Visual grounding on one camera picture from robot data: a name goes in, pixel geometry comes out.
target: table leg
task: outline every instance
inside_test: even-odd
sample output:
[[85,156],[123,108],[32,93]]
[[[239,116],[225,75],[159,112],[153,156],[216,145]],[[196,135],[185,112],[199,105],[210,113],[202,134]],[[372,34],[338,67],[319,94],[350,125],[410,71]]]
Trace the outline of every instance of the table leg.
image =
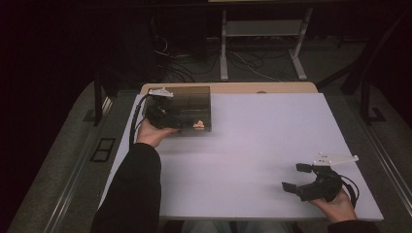
[[103,117],[102,105],[102,89],[100,83],[100,76],[98,73],[96,73],[94,74],[94,126],[97,126],[100,122],[100,119]]
[[226,60],[226,10],[223,10],[222,19],[222,51],[221,51],[221,81],[227,82],[229,77],[227,75],[227,60]]
[[302,24],[300,25],[296,47],[293,50],[290,50],[294,69],[296,70],[296,73],[301,81],[307,81],[308,78],[306,77],[305,71],[303,70],[302,64],[300,63],[298,56],[299,56],[300,48],[302,46],[303,39],[305,38],[306,29],[308,28],[309,19],[310,19],[310,16],[312,15],[312,12],[313,12],[313,8],[309,8],[306,10],[305,17],[302,21]]

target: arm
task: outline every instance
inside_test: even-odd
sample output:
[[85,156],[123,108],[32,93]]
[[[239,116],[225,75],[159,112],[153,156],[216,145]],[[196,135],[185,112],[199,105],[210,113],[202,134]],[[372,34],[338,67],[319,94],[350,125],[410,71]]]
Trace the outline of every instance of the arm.
[[121,163],[94,217],[91,232],[155,232],[160,208],[160,158],[155,150],[173,129],[142,122],[136,144]]
[[310,201],[310,203],[321,209],[330,222],[332,222],[332,224],[327,228],[329,233],[380,232],[373,222],[358,220],[351,200],[343,188],[331,202],[327,202],[324,199],[317,199]]

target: black cloth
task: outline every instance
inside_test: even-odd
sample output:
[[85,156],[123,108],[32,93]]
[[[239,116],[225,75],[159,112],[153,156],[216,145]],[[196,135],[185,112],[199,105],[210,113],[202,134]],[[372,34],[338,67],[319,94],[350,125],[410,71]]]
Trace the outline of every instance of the black cloth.
[[[161,197],[160,170],[156,150],[147,144],[134,144],[113,177],[91,232],[155,233]],[[350,220],[330,225],[328,232],[377,233],[379,230],[373,222]]]
[[379,229],[373,222],[348,220],[333,223],[327,228],[329,233],[378,233]]

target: white tabletop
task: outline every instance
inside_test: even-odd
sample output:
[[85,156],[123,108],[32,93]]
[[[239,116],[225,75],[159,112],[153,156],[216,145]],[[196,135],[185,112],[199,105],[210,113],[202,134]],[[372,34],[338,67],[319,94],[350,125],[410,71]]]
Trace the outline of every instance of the white tabletop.
[[[142,95],[137,96],[135,105]],[[323,94],[212,94],[212,132],[174,135],[157,148],[162,163],[160,216],[167,218],[277,219],[325,217],[283,191],[316,175],[295,170],[319,152],[351,153]],[[103,198],[128,150],[124,130]],[[332,169],[360,189],[357,214],[383,219],[356,163]]]

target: person's right hand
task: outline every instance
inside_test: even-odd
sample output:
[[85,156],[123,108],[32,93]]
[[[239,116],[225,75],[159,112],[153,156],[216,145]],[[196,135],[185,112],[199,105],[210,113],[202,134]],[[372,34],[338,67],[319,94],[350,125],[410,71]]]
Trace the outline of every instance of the person's right hand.
[[156,148],[163,138],[178,131],[179,129],[173,128],[158,129],[152,126],[149,120],[145,118],[139,128],[136,143],[144,143]]
[[327,202],[325,199],[317,199],[309,202],[321,209],[332,223],[345,220],[358,220],[351,199],[343,188],[340,189],[336,198],[331,202]]

